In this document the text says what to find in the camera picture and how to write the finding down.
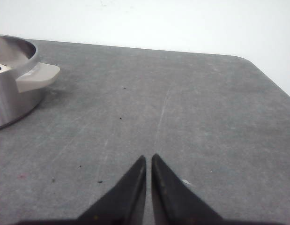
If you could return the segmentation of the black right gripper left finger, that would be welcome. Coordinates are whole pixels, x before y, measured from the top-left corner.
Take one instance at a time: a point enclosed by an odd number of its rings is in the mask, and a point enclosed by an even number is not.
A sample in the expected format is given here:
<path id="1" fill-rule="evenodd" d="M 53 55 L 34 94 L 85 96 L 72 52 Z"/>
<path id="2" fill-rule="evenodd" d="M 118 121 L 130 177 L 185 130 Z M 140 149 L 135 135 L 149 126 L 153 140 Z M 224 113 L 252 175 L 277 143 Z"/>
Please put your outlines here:
<path id="1" fill-rule="evenodd" d="M 75 219 L 26 220 L 18 225 L 142 225 L 146 159 L 142 155 L 98 201 Z"/>

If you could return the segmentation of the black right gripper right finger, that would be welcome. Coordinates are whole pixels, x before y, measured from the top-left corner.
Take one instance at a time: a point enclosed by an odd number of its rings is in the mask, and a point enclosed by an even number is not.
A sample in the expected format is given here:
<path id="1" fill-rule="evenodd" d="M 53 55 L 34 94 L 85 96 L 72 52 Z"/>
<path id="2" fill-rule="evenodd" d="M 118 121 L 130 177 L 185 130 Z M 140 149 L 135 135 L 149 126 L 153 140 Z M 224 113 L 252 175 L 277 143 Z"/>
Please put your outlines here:
<path id="1" fill-rule="evenodd" d="M 290 182 L 253 168 L 229 168 L 189 157 L 154 154 L 152 201 L 156 223 L 167 225 L 290 225 Z"/>

